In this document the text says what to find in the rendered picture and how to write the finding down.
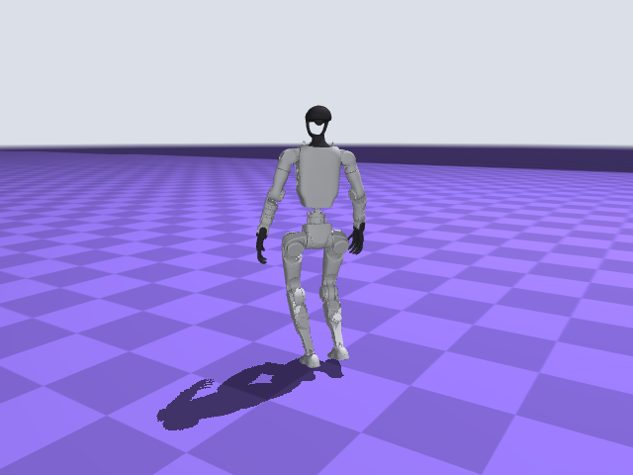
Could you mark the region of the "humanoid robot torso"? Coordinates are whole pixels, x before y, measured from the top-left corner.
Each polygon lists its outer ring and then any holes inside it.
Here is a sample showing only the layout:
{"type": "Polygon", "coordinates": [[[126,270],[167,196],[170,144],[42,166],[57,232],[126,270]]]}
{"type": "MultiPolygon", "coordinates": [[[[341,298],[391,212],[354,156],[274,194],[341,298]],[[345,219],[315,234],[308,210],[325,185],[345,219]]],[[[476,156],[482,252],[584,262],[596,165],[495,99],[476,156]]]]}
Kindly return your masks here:
{"type": "MultiPolygon", "coordinates": [[[[310,142],[311,143],[311,142],[310,142]]],[[[319,208],[330,208],[338,194],[341,153],[334,142],[330,147],[312,147],[310,143],[299,145],[300,153],[296,168],[296,191],[304,207],[314,208],[307,212],[307,223],[302,232],[307,236],[306,249],[322,249],[332,246],[332,225],[319,208]]]]}

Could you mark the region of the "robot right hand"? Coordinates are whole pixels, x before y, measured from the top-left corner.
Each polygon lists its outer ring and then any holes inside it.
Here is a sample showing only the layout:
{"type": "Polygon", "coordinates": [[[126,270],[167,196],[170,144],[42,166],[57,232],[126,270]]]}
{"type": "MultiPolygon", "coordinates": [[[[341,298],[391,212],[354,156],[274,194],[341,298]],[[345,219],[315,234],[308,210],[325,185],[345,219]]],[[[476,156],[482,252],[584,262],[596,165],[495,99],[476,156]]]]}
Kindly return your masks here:
{"type": "Polygon", "coordinates": [[[349,251],[349,253],[352,252],[352,254],[359,254],[363,248],[363,241],[364,241],[363,232],[365,230],[365,223],[363,222],[360,224],[359,230],[353,226],[353,230],[354,230],[353,233],[348,237],[348,240],[353,238],[352,244],[349,246],[348,249],[350,249],[354,245],[354,247],[352,248],[352,250],[349,251]]]}

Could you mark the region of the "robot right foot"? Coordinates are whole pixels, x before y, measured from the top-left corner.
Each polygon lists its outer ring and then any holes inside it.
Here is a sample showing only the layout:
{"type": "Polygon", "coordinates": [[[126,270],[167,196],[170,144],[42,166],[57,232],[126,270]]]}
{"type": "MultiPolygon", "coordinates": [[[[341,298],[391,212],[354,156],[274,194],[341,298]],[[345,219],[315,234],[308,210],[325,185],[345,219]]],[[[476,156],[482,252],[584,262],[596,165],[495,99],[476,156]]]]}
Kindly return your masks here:
{"type": "Polygon", "coordinates": [[[327,354],[327,357],[329,358],[335,358],[337,360],[344,360],[344,359],[348,359],[349,355],[348,352],[346,350],[345,347],[341,347],[341,345],[338,345],[339,348],[337,350],[335,350],[334,348],[332,349],[332,351],[330,353],[327,354]]]}

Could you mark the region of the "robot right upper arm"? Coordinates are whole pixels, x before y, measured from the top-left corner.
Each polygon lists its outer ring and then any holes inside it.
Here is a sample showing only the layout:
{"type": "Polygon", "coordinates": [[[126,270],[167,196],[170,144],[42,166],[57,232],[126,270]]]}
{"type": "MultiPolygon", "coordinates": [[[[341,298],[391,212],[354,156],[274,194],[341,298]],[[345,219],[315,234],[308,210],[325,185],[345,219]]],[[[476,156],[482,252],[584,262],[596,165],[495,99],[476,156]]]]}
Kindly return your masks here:
{"type": "Polygon", "coordinates": [[[340,149],[341,165],[344,166],[345,175],[352,188],[348,191],[348,196],[352,201],[357,201],[365,196],[361,175],[356,164],[355,155],[348,150],[340,149]]]}

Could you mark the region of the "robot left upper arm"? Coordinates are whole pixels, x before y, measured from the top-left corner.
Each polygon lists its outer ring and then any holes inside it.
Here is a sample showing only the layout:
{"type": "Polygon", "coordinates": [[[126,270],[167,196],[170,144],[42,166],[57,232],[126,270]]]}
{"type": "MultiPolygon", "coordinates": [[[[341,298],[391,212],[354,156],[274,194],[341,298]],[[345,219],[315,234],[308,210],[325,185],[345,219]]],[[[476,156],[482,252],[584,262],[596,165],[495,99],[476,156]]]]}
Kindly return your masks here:
{"type": "Polygon", "coordinates": [[[286,192],[283,187],[291,171],[290,166],[298,161],[299,153],[299,147],[285,149],[281,152],[274,174],[273,186],[268,199],[276,202],[281,202],[283,200],[286,192]]]}

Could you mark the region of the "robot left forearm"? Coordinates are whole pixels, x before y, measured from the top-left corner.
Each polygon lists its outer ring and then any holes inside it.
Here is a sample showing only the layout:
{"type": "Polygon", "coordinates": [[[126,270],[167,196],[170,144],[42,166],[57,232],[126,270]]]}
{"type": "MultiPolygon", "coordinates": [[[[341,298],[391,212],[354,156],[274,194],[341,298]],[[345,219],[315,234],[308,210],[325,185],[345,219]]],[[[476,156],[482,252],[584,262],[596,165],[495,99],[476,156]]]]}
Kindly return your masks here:
{"type": "Polygon", "coordinates": [[[260,228],[266,228],[267,230],[266,235],[269,234],[269,229],[270,229],[269,227],[271,226],[274,216],[275,216],[275,212],[278,209],[278,204],[275,201],[268,199],[271,189],[272,189],[272,186],[270,187],[268,191],[268,194],[264,203],[264,209],[260,218],[260,224],[258,225],[258,228],[257,228],[258,233],[259,233],[260,228]]]}

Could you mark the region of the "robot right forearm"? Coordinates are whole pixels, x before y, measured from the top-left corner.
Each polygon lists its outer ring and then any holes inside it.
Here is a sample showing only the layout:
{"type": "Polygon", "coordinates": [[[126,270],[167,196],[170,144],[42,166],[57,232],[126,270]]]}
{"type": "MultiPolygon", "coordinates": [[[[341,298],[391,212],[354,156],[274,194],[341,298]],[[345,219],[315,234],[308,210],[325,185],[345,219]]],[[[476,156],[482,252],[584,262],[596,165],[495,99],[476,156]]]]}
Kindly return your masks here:
{"type": "Polygon", "coordinates": [[[366,206],[366,194],[363,198],[357,200],[357,201],[352,201],[352,206],[353,206],[353,226],[359,230],[360,224],[361,223],[365,223],[366,225],[366,221],[365,221],[365,206],[366,206]]]}

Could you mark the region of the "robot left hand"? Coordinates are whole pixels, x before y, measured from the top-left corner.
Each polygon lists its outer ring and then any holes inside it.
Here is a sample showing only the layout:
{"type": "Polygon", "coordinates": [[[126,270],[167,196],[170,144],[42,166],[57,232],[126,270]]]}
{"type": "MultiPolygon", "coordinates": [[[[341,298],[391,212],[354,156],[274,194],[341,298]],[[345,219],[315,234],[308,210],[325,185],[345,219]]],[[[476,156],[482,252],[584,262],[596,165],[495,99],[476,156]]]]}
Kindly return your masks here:
{"type": "Polygon", "coordinates": [[[258,261],[260,261],[263,264],[266,264],[267,262],[265,260],[267,260],[265,257],[262,256],[261,254],[261,250],[265,250],[265,248],[263,247],[263,241],[265,238],[267,238],[267,230],[266,228],[260,228],[259,233],[256,234],[257,236],[257,242],[256,242],[256,249],[257,249],[257,258],[258,261]]]}

